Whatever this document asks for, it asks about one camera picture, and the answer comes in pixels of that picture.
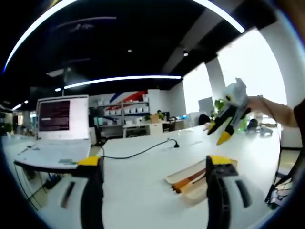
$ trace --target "led light strip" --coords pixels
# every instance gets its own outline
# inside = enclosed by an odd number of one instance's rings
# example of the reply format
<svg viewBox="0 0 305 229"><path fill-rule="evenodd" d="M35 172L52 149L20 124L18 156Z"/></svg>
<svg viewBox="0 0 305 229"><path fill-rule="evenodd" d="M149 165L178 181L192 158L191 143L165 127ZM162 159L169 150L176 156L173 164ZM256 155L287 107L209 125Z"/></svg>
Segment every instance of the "led light strip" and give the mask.
<svg viewBox="0 0 305 229"><path fill-rule="evenodd" d="M140 79L181 79L181 76L173 76L173 75L140 75L140 76L122 76L122 77L113 77L99 80L90 80L81 83L75 83L68 86L65 86L64 89L69 89L73 87L79 87L83 85L93 84L93 83L102 83L109 81L118 81L118 80L140 80ZM56 88L55 91L59 92L61 88Z"/></svg>
<svg viewBox="0 0 305 229"><path fill-rule="evenodd" d="M16 50L19 48L19 46L27 39L27 37L40 26L45 20L47 20L50 16L52 16L57 11L61 10L62 8L74 3L78 0L63 0L59 3L57 3L55 6L48 9L46 12L44 12L21 36L21 38L18 40L16 45L14 46L13 50L11 51L5 66L3 68L2 73L5 72L5 69L10 62L11 58L15 54ZM218 6L214 5L208 0L192 0L194 2L197 2L198 4L201 4L205 6L206 8L212 10L214 13L217 13L219 16L221 16L223 19L225 19L227 22L229 22L233 27L235 27L240 33L244 32L244 28L234 19L232 18L228 13L226 13L224 10L220 9Z"/></svg>

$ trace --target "spotlight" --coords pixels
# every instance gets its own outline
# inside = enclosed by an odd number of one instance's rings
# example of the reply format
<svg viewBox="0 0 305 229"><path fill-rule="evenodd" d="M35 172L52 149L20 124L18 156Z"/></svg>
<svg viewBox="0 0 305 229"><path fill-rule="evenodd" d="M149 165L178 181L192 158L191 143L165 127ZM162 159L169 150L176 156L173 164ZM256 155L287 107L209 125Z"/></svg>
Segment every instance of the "spotlight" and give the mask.
<svg viewBox="0 0 305 229"><path fill-rule="evenodd" d="M187 52L187 50L183 50L183 56L188 56L189 53Z"/></svg>

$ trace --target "window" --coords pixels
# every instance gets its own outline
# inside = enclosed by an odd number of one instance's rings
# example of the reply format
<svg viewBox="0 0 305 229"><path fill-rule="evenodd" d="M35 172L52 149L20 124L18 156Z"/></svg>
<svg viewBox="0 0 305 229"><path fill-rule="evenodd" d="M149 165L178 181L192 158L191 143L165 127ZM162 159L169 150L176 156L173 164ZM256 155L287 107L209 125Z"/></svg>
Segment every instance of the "window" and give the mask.
<svg viewBox="0 0 305 229"><path fill-rule="evenodd" d="M209 75L204 63L184 77L183 91L186 113L199 112L198 101L212 96Z"/></svg>
<svg viewBox="0 0 305 229"><path fill-rule="evenodd" d="M284 81L271 48L253 29L219 51L218 60L225 85L241 78L249 96L263 95L266 99L287 104Z"/></svg>

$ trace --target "black ceiling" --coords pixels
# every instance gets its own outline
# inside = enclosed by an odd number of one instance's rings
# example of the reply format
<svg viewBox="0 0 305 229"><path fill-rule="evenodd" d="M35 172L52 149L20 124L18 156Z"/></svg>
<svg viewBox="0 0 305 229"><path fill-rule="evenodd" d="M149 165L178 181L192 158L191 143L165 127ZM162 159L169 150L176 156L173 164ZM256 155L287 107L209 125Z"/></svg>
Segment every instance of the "black ceiling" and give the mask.
<svg viewBox="0 0 305 229"><path fill-rule="evenodd" d="M6 34L7 43L1 48L5 53L2 66L19 37L51 4L51 1L37 2L36 5L20 3L31 16L20 14L22 19L12 22L10 28L16 29ZM165 74L163 66L204 10L191 0L79 0L47 19L20 46L1 76L0 84L7 86L1 89L0 95L11 101L9 107L29 98L35 104L37 97L58 96L54 89L62 85L63 77L52 78L46 73L67 67L72 72L66 84L117 76ZM264 27L275 21L273 12L258 0L247 0L232 15L246 29ZM239 35L222 21L171 74L183 76L201 62L208 62ZM67 93L170 89L177 83L176 80L98 83L67 90Z"/></svg>

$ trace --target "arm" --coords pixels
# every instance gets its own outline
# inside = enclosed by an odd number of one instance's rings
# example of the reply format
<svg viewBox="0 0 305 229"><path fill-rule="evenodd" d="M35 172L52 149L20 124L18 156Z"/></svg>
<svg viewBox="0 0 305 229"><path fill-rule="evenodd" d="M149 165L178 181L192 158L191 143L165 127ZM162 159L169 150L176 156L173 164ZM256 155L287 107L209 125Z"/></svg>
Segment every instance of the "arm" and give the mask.
<svg viewBox="0 0 305 229"><path fill-rule="evenodd" d="M265 98L250 96L248 107L254 111L262 112L263 114L274 118L284 126L298 127L293 109L286 105L277 104Z"/></svg>

